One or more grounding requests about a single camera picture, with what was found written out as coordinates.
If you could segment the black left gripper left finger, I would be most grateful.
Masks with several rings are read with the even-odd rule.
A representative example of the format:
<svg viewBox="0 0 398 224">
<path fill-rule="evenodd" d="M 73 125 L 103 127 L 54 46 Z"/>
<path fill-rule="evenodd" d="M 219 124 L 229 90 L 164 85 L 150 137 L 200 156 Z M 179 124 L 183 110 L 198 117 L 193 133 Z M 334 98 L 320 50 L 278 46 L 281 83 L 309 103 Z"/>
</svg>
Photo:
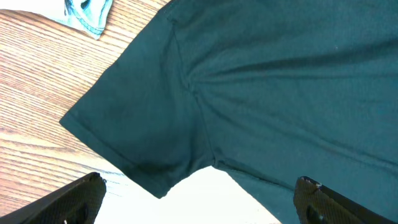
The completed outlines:
<svg viewBox="0 0 398 224">
<path fill-rule="evenodd" d="M 1 224 L 94 224 L 105 194 L 106 181 L 92 172 L 1 217 Z"/>
</svg>

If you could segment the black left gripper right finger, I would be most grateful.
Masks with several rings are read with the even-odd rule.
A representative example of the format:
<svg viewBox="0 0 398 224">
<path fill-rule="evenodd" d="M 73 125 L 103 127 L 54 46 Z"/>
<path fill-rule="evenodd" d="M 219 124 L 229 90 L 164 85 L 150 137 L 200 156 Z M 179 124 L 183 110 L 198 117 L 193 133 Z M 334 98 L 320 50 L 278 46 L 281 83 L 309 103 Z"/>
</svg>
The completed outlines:
<svg viewBox="0 0 398 224">
<path fill-rule="evenodd" d="M 301 224 L 396 224 L 306 176 L 293 201 Z"/>
</svg>

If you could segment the black t-shirt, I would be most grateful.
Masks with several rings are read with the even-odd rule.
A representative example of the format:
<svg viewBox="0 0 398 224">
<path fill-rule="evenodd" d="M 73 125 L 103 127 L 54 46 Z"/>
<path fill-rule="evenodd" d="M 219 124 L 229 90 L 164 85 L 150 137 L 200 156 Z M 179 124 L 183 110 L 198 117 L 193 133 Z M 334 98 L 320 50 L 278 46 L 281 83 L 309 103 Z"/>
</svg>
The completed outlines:
<svg viewBox="0 0 398 224">
<path fill-rule="evenodd" d="M 301 176 L 396 221 L 397 1 L 171 1 L 60 123 L 157 198 L 212 166 L 283 223 Z"/>
</svg>

